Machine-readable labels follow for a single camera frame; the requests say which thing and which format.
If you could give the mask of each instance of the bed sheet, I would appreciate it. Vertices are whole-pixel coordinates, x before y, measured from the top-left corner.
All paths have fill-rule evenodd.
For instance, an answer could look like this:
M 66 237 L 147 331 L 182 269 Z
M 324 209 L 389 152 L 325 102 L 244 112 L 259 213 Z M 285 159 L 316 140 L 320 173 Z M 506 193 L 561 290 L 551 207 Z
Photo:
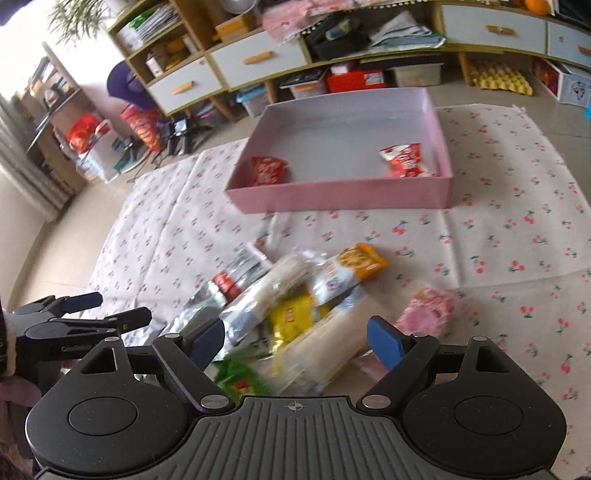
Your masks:
M 369 242 L 390 262 L 369 292 L 398 314 L 420 281 L 455 289 L 466 307 L 444 341 L 493 338 L 565 412 L 555 473 L 591 471 L 589 205 L 525 112 L 466 105 L 438 115 L 456 176 L 449 210 L 242 215 L 223 188 L 245 141 L 142 177 L 98 259 L 89 289 L 105 301 L 92 314 L 147 306 L 151 327 L 125 341 L 149 342 L 246 242 L 272 260 L 293 247 L 334 255 Z

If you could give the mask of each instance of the green leaves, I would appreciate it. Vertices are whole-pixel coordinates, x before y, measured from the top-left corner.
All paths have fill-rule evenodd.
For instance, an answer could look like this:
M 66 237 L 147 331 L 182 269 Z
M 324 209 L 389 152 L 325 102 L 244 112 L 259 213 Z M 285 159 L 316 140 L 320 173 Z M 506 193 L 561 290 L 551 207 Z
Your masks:
M 58 43 L 96 38 L 106 7 L 103 0 L 57 0 L 49 13 L 49 29 L 60 33 Z

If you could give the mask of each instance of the pink snack packet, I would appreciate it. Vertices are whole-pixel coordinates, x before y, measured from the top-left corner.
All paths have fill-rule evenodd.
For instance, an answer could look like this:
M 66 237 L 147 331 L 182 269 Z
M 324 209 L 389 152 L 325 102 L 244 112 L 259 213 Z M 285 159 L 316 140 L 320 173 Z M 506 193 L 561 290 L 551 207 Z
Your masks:
M 424 332 L 438 337 L 455 312 L 457 302 L 452 292 L 425 285 L 417 290 L 394 326 L 404 335 Z

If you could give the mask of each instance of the snack packet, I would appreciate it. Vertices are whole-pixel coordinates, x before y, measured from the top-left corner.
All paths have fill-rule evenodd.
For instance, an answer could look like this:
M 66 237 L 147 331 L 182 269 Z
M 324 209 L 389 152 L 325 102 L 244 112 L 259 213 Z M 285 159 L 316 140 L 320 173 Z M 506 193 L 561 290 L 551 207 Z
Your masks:
M 304 280 L 309 269 L 310 260 L 303 253 L 288 254 L 231 302 L 220 314 L 228 344 L 236 346 L 261 323 L 269 311 Z
M 425 285 L 417 290 L 394 326 L 404 335 L 424 332 L 437 337 L 457 304 L 458 299 L 452 292 Z
M 396 178 L 433 177 L 421 159 L 421 144 L 393 145 L 379 151 L 382 158 L 390 163 L 390 175 Z
M 217 369 L 214 382 L 226 392 L 234 402 L 239 403 L 244 395 L 270 396 L 271 393 L 255 371 L 236 360 L 214 362 Z
M 356 244 L 329 258 L 312 274 L 310 292 L 316 304 L 323 305 L 387 266 L 371 245 Z
M 255 167 L 251 187 L 281 183 L 287 166 L 285 160 L 275 157 L 252 157 L 251 161 Z
M 367 348 L 372 315 L 391 317 L 361 286 L 355 287 L 324 319 L 275 354 L 275 372 L 286 387 L 294 381 L 328 384 L 356 353 Z
M 273 332 L 271 352 L 275 353 L 279 348 L 291 343 L 322 320 L 329 311 L 328 305 L 316 308 L 314 299 L 308 292 L 279 302 L 269 313 L 269 323 Z
M 160 335 L 180 333 L 187 336 L 212 320 L 234 300 L 242 290 L 261 278 L 273 264 L 254 245 L 246 244 L 224 270 L 204 284 L 183 306 L 181 313 Z
M 248 286 L 267 273 L 273 264 L 254 245 L 246 244 L 213 282 L 228 302 L 234 301 Z

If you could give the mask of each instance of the yellow snack packet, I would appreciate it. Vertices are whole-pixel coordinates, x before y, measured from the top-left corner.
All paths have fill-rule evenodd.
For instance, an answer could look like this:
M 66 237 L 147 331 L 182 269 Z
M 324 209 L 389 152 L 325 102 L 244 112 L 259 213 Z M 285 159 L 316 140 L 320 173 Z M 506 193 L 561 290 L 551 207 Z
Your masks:
M 316 308 L 314 299 L 309 293 L 304 293 L 283 300 L 269 313 L 269 323 L 272 327 L 271 352 L 288 345 L 307 329 L 322 320 L 330 306 L 322 305 Z

